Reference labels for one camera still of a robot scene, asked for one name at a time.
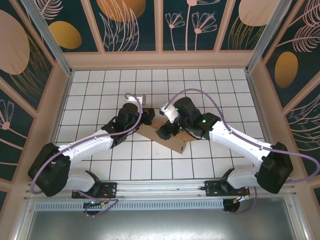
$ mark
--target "vented metal strip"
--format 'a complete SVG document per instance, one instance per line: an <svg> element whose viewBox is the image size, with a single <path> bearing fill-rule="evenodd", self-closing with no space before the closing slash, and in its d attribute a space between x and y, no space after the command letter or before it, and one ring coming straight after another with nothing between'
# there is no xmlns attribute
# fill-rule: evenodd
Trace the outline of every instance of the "vented metal strip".
<svg viewBox="0 0 320 240"><path fill-rule="evenodd" d="M38 202L35 206L36 212L54 211L83 211L84 201L57 201ZM109 204L89 208L88 211L105 209ZM223 199L204 200L147 200L147 201L120 201L110 210L112 211L134 211L134 210L188 210L188 209L223 209Z"/></svg>

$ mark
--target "metal panel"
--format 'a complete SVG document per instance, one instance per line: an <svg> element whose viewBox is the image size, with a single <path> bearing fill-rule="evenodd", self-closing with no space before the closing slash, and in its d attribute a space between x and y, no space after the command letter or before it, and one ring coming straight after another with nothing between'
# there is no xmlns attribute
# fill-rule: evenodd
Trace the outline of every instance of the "metal panel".
<svg viewBox="0 0 320 240"><path fill-rule="evenodd" d="M243 202L240 210L252 204ZM294 240L285 202L259 199L248 214L221 209L110 211L98 219L83 212L35 212L29 240Z"/></svg>
<svg viewBox="0 0 320 240"><path fill-rule="evenodd" d="M35 206L36 212L74 212L83 211L84 202L57 201L38 202ZM88 211L106 209L109 204L89 208ZM135 210L187 210L187 209L223 209L222 199L208 200L146 200L146 201L120 201L111 211L135 211Z"/></svg>

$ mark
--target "enclosure wall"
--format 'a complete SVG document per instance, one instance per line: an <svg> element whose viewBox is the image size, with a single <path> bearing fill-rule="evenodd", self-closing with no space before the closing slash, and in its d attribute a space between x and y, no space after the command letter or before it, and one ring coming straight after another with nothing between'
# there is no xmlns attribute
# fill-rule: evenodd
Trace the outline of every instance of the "enclosure wall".
<svg viewBox="0 0 320 240"><path fill-rule="evenodd" d="M252 72L273 142L282 142L290 151L316 159L320 156L319 12L319 1L298 0ZM316 169L307 159L291 159L293 179L306 177ZM296 184L314 239L320 236L319 187L319 175Z"/></svg>
<svg viewBox="0 0 320 240"><path fill-rule="evenodd" d="M0 233L9 239L67 76L14 1L0 5Z"/></svg>
<svg viewBox="0 0 320 240"><path fill-rule="evenodd" d="M37 7L72 69L101 70L244 67L278 2L58 0Z"/></svg>

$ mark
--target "dark teal wallpaper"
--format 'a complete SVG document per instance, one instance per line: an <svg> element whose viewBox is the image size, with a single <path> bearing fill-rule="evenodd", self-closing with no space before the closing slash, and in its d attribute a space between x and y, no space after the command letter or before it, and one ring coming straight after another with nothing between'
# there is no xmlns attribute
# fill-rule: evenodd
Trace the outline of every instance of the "dark teal wallpaper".
<svg viewBox="0 0 320 240"><path fill-rule="evenodd" d="M63 52L98 51L80 0L35 0L35 4Z"/></svg>
<svg viewBox="0 0 320 240"><path fill-rule="evenodd" d="M320 84L286 118L299 152L320 159ZM308 159L303 164L309 175L316 170Z"/></svg>
<svg viewBox="0 0 320 240"><path fill-rule="evenodd" d="M266 63L282 106L320 71L320 2L306 0Z"/></svg>
<svg viewBox="0 0 320 240"><path fill-rule="evenodd" d="M225 0L164 0L163 50L213 50L225 6Z"/></svg>
<svg viewBox="0 0 320 240"><path fill-rule="evenodd" d="M298 1L298 0L292 0L292 2L291 2L291 4L290 4L290 7L289 7L288 11L286 12L286 14L284 15L284 17L282 18L282 21L281 21L278 29L275 31L272 39L270 40L269 44L268 44L268 45L266 46L266 48L265 48L265 50L264 50L264 52L263 52L263 54L262 54L262 57L263 57L263 58L265 58L265 56L266 56L266 54L268 53L271 45L274 43L274 40L275 40L276 36L279 34L280 30L282 29L284 23L286 22L287 18L289 17L289 15L290 15L292 9L294 8L294 6L296 5L297 1Z"/></svg>
<svg viewBox="0 0 320 240"><path fill-rule="evenodd" d="M155 51L154 0L90 0L106 52Z"/></svg>
<svg viewBox="0 0 320 240"><path fill-rule="evenodd" d="M231 18L228 23L226 33L222 42L221 50L253 50L265 29L266 25L258 25L255 22L255 19L251 21L251 25L247 25L242 22L239 13L239 7L241 1L245 0L236 0L235 5L231 14ZM245 16L250 16L257 9L247 8L247 11L243 13Z"/></svg>
<svg viewBox="0 0 320 240"><path fill-rule="evenodd" d="M318 204L320 206L320 187L313 189L316 199L318 200Z"/></svg>
<svg viewBox="0 0 320 240"><path fill-rule="evenodd" d="M12 181L33 120L0 90L0 179Z"/></svg>
<svg viewBox="0 0 320 240"><path fill-rule="evenodd" d="M38 33L38 35L39 35L39 37L41 38L42 42L44 43L44 45L46 46L46 48L47 48L48 51L50 52L52 58L53 58L54 60L56 60L56 57L55 57L54 54L51 52L51 50L50 50L50 48L48 47L46 41L45 41L45 40L43 39L43 37L41 36L41 33L39 32L38 28L36 27L36 25L34 24L34 22L30 19L30 17L29 17L29 15L28 15L28 13L27 13L24 5L21 3L21 0L17 0L17 1L18 1L18 3L20 4L20 6L21 6L22 10L24 11L25 15L28 17L29 22L32 24L33 28L34 28L35 31Z"/></svg>
<svg viewBox="0 0 320 240"><path fill-rule="evenodd" d="M1 213L1 210L2 210L2 206L5 203L6 196L7 196L7 193L5 191L0 191L0 213Z"/></svg>
<svg viewBox="0 0 320 240"><path fill-rule="evenodd" d="M0 77L38 108L52 65L8 0L0 4Z"/></svg>

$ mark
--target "gold circle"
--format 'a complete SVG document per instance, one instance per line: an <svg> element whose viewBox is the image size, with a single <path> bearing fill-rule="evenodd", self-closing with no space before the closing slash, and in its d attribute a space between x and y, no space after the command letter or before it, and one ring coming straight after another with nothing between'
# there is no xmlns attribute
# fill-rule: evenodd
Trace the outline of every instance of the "gold circle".
<svg viewBox="0 0 320 240"><path fill-rule="evenodd" d="M266 25L275 11L279 0L241 0L239 18L245 25Z"/></svg>
<svg viewBox="0 0 320 240"><path fill-rule="evenodd" d="M55 21L49 26L59 46L66 49L80 47L82 38L78 30L66 21Z"/></svg>
<svg viewBox="0 0 320 240"><path fill-rule="evenodd" d="M0 69L11 75L21 74L30 56L28 35L10 14L0 10Z"/></svg>
<svg viewBox="0 0 320 240"><path fill-rule="evenodd" d="M275 64L275 82L280 88L287 88L294 81L298 72L298 59L290 51L282 53Z"/></svg>
<svg viewBox="0 0 320 240"><path fill-rule="evenodd" d="M128 22L131 20L130 12L133 11L136 18L140 17L146 9L146 0L96 0L101 11L110 19L117 22Z"/></svg>

